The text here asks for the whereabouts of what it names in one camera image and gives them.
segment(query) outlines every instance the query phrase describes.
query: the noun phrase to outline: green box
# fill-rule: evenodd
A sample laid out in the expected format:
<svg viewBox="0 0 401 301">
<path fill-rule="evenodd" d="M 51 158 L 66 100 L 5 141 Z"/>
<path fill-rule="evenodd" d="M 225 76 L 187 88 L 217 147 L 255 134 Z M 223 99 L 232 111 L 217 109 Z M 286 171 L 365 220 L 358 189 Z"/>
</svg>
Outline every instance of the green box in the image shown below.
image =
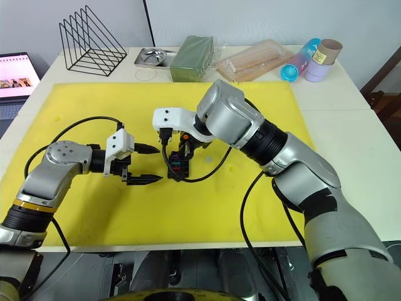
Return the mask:
<svg viewBox="0 0 401 301">
<path fill-rule="evenodd" d="M 213 57 L 213 37 L 188 36 L 173 62 L 173 82 L 201 82 Z"/>
</svg>

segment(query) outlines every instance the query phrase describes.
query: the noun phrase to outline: metal tray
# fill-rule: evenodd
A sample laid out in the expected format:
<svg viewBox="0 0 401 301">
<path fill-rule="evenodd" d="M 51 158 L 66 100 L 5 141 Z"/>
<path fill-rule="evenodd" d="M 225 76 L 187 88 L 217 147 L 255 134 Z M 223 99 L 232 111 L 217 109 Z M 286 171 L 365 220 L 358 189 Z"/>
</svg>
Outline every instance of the metal tray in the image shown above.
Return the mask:
<svg viewBox="0 0 401 301">
<path fill-rule="evenodd" d="M 163 50 L 157 47 L 142 48 L 135 60 L 135 66 L 152 69 L 169 69 L 176 51 Z"/>
</svg>

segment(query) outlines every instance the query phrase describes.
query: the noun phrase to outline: wire file holder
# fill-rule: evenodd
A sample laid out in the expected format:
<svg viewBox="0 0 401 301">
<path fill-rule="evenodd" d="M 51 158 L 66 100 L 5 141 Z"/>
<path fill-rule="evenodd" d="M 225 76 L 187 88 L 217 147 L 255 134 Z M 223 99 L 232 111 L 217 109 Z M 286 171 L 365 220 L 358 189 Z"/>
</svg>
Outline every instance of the wire file holder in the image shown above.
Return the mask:
<svg viewBox="0 0 401 301">
<path fill-rule="evenodd" d="M 59 23 L 67 70 L 108 77 L 127 52 L 85 5 Z"/>
</svg>

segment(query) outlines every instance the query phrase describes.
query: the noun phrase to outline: yellow foam pad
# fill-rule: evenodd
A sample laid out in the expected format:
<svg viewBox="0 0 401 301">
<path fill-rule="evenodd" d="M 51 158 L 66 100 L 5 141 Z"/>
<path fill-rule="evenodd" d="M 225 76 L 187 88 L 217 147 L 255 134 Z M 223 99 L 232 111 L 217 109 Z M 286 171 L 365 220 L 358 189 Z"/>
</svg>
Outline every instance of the yellow foam pad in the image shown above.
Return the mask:
<svg viewBox="0 0 401 301">
<path fill-rule="evenodd" d="M 35 118 L 1 182 L 1 216 L 24 181 L 23 169 L 30 155 L 48 144 L 62 129 L 95 115 L 120 119 L 136 142 L 159 149 L 152 128 L 153 111 L 159 107 L 196 106 L 211 83 L 72 83 L 53 87 Z M 285 131 L 291 131 L 312 146 L 301 112 L 286 82 L 242 83 L 246 97 L 262 114 Z M 115 123 L 96 120 L 81 124 L 61 140 L 100 144 L 116 130 Z M 168 152 L 177 150 L 175 135 Z M 196 149 L 190 162 L 190 177 L 211 171 L 227 145 L 215 140 L 207 149 Z M 32 162 L 36 166 L 42 154 Z M 233 150 L 212 177 L 198 183 L 167 179 L 161 154 L 134 153 L 129 171 L 133 175 L 157 174 L 164 178 L 146 186 L 126 186 L 120 177 L 78 175 L 55 214 L 72 246 L 147 245 L 243 241 L 239 209 L 246 189 L 260 172 L 258 165 Z M 303 218 L 293 213 L 298 227 Z M 292 241 L 296 236 L 284 214 L 281 201 L 263 177 L 249 196 L 245 224 L 252 241 Z M 54 227 L 48 227 L 45 246 L 61 246 Z"/>
</svg>

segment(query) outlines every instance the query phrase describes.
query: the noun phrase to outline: purple cup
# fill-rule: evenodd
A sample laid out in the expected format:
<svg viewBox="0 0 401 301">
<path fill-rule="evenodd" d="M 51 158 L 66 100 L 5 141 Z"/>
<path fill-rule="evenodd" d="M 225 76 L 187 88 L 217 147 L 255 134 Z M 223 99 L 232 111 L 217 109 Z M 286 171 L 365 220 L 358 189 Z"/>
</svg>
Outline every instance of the purple cup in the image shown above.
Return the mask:
<svg viewBox="0 0 401 301">
<path fill-rule="evenodd" d="M 320 82 L 333 65 L 320 65 L 311 60 L 306 69 L 305 78 L 310 82 Z"/>
</svg>

